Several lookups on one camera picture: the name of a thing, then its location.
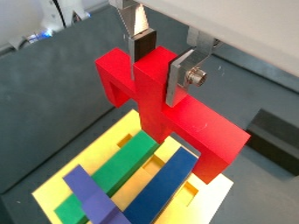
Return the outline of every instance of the green block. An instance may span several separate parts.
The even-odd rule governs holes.
[[[116,193],[158,147],[156,141],[140,130],[93,173],[91,177],[108,197]],[[88,221],[80,208],[80,201],[73,194],[55,209],[55,213],[64,224],[81,224]]]

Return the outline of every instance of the navy blue block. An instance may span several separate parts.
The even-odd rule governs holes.
[[[196,160],[198,158],[184,148],[175,152],[124,211],[133,224],[145,224],[155,220],[191,173]]]

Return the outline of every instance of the gray table surface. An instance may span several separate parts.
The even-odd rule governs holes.
[[[158,30],[158,45],[180,53],[188,47],[186,45],[187,26],[154,11],[148,11],[148,20],[152,28]],[[117,36],[121,35],[120,23],[111,8],[68,30],[65,33],[85,32],[89,50],[97,47],[101,49],[103,46],[121,46],[127,49],[123,37]],[[59,41],[56,39],[64,35],[63,33],[57,34],[57,38],[52,38],[52,42]],[[76,41],[76,38],[81,39],[83,36],[73,33],[73,39],[69,41]],[[40,46],[47,46],[49,42],[44,41]],[[88,63],[84,62],[84,55],[80,56],[81,63]],[[204,70],[210,77],[200,88],[191,88],[191,95],[240,128],[244,129],[248,126],[260,108],[299,126],[299,95],[294,91],[215,56],[207,60]],[[109,110],[60,148],[39,169],[35,169],[23,181],[1,195],[0,209],[7,209],[13,223],[48,222],[31,195],[32,191],[131,109],[136,109],[136,104],[132,101],[121,108]],[[247,146],[223,174],[235,184],[211,221],[212,224],[299,223],[298,177],[292,176]]]

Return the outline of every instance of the purple block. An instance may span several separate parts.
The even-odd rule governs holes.
[[[79,198],[81,209],[93,224],[131,223],[80,165],[63,179]]]
[[[103,191],[97,191],[83,202],[81,209],[93,224],[108,223],[113,215],[119,212],[116,204]]]
[[[69,174],[63,179],[68,184],[69,189],[73,191],[73,194],[79,198],[80,202],[87,200],[93,195],[93,193],[99,191],[97,184],[80,165],[69,172]]]

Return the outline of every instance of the black object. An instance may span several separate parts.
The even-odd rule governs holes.
[[[247,127],[247,145],[299,175],[299,128],[260,109]]]

